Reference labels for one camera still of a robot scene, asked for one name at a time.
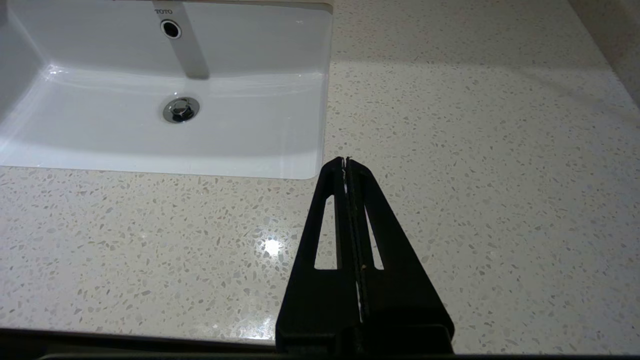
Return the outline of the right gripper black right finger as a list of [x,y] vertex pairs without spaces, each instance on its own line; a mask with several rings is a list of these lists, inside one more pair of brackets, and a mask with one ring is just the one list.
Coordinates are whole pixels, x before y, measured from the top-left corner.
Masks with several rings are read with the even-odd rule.
[[346,186],[363,321],[454,335],[454,323],[372,171],[347,158]]

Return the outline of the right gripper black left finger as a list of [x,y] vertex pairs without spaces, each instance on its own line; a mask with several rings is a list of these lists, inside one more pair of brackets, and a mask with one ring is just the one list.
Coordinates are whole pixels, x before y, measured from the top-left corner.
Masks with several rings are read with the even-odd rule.
[[[355,246],[345,186],[345,159],[337,157],[318,174],[276,322],[279,335],[336,335],[360,321]],[[336,269],[317,269],[328,198],[334,203]]]

